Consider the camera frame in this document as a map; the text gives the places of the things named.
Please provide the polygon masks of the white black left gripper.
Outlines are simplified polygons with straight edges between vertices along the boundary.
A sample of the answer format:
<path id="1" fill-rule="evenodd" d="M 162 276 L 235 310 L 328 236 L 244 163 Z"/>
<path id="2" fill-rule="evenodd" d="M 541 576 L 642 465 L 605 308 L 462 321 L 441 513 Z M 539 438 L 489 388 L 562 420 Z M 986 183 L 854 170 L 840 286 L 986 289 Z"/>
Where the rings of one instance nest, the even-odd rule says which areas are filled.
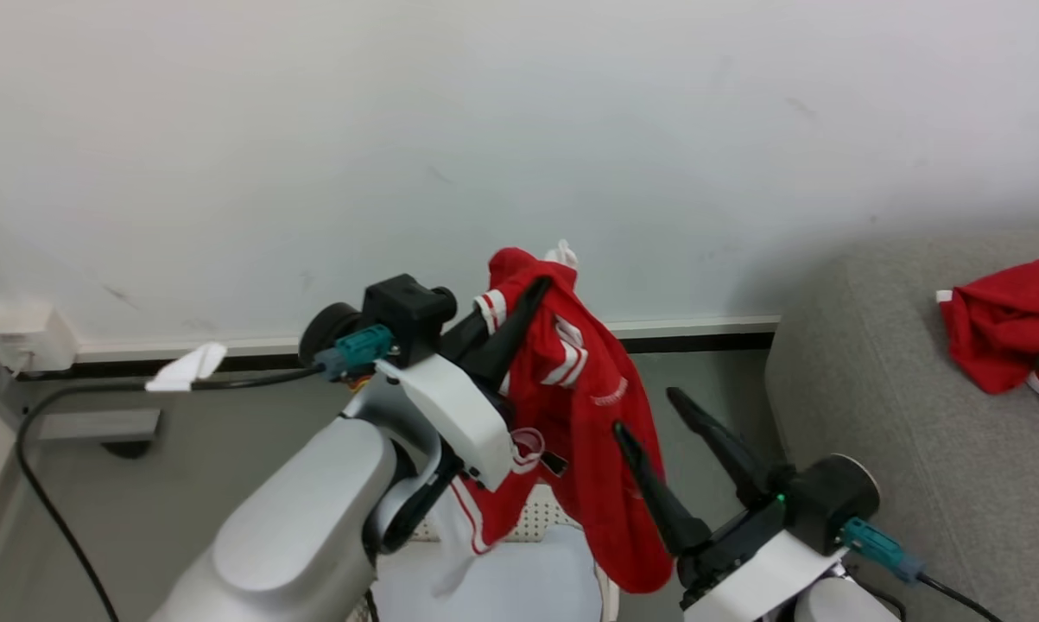
<path id="1" fill-rule="evenodd" d="M 506 394 L 512 362 L 551 283 L 550 276 L 537 276 L 512 300 L 491 289 L 477 299 L 483 314 L 475 308 L 439 336 L 439 354 L 406 369 L 377 361 L 377 370 L 396 379 L 416 412 L 476 470 L 474 477 L 487 491 L 496 491 L 511 474 L 511 436 L 489 398 L 448 360 L 472 354 L 472 377 L 494 393 Z"/>

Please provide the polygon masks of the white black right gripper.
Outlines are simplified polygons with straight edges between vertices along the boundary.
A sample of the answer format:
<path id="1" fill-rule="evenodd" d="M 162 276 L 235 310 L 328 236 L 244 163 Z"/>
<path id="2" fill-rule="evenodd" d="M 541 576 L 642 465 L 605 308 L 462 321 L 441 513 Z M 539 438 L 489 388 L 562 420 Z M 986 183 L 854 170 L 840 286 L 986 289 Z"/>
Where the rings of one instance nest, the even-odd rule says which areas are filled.
<path id="1" fill-rule="evenodd" d="M 792 477 L 787 464 L 769 466 L 757 459 L 722 422 L 705 412 L 680 387 L 666 397 L 681 421 L 709 447 L 735 485 L 744 513 L 712 534 L 690 513 L 650 463 L 645 448 L 624 422 L 612 425 L 635 485 L 671 556 L 684 593 L 684 622 L 761 622 L 812 586 L 836 566 L 846 547 L 832 543 L 826 555 L 785 528 L 784 495 Z"/>

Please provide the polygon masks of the red basketball jersey white trim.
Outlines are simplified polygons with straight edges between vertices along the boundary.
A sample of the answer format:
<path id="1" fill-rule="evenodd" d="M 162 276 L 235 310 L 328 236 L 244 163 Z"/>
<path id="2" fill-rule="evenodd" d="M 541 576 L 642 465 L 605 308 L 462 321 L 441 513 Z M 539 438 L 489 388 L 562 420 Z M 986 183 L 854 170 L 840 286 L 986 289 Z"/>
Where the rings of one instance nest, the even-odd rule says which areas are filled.
<path id="1" fill-rule="evenodd" d="M 1039 394 L 1039 258 L 934 295 L 950 358 L 985 393 Z"/>

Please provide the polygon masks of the white cloth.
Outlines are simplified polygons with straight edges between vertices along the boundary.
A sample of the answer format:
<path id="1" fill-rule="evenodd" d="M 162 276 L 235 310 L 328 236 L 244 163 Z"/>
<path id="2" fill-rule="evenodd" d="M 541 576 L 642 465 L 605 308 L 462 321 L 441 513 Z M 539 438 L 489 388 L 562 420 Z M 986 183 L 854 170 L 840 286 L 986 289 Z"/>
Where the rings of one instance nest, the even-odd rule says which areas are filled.
<path id="1" fill-rule="evenodd" d="M 437 541 L 412 541 L 378 560 L 378 622 L 618 622 L 619 590 L 578 528 L 479 556 L 451 592 L 436 593 L 447 559 Z"/>

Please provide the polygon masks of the grey fabric sofa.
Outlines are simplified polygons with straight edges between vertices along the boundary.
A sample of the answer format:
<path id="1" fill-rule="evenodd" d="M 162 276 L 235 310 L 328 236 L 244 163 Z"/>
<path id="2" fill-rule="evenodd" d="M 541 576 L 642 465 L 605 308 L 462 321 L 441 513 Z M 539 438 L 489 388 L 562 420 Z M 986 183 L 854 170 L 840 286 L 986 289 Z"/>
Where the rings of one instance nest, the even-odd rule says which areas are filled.
<path id="1" fill-rule="evenodd" d="M 1039 395 L 974 385 L 936 292 L 1034 258 L 1039 229 L 854 245 L 796 291 L 765 367 L 789 460 L 863 464 L 874 523 L 1004 622 L 1039 622 Z"/>

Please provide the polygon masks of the white perforated laundry basket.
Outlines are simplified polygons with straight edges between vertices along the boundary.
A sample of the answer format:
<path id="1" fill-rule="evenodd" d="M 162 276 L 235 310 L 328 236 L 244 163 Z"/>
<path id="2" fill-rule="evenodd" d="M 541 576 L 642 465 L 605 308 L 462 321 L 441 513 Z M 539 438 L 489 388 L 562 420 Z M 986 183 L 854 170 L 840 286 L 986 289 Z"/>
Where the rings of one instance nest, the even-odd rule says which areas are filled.
<path id="1" fill-rule="evenodd" d="M 428 518 L 420 524 L 420 528 L 416 528 L 412 539 L 406 543 L 406 546 L 412 543 L 412 541 L 437 541 L 437 543 L 443 544 L 448 568 L 444 572 L 444 578 L 441 579 L 439 587 L 437 587 L 436 593 L 438 595 L 456 589 L 461 579 L 464 578 L 472 562 L 479 556 L 483 556 L 464 555 L 463 544 L 460 542 L 460 534 L 463 532 L 465 524 L 464 520 L 464 513 L 459 510 L 456 501 L 453 501 L 451 496 L 445 496 L 428 513 Z M 544 532 L 555 524 L 578 528 L 581 534 L 585 535 L 585 531 L 579 524 L 575 523 L 566 512 L 562 510 L 561 505 L 554 498 L 550 487 L 544 484 L 536 485 L 523 506 L 520 523 L 516 524 L 516 528 L 504 540 L 499 541 L 487 555 L 490 555 L 496 547 L 503 543 L 511 543 L 511 541 L 539 541 L 544 536 Z"/>

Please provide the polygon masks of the grey metal foot bracket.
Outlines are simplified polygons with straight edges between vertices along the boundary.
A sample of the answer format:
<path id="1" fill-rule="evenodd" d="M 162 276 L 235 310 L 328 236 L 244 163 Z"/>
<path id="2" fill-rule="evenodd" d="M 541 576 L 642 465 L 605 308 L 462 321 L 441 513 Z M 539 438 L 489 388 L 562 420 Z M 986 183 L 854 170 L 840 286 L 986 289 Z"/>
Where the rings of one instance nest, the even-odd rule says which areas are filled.
<path id="1" fill-rule="evenodd" d="M 38 441 L 151 441 L 162 409 L 81 410 L 41 415 Z"/>

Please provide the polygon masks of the white wall socket box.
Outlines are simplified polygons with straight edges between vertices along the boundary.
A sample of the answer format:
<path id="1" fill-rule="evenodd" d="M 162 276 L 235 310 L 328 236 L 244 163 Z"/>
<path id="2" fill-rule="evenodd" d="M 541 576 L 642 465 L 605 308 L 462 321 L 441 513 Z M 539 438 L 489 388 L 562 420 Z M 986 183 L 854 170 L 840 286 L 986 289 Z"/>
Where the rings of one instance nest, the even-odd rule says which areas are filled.
<path id="1" fill-rule="evenodd" d="M 0 363 L 21 371 L 65 371 L 74 364 L 79 342 L 64 316 L 44 303 L 0 306 Z"/>

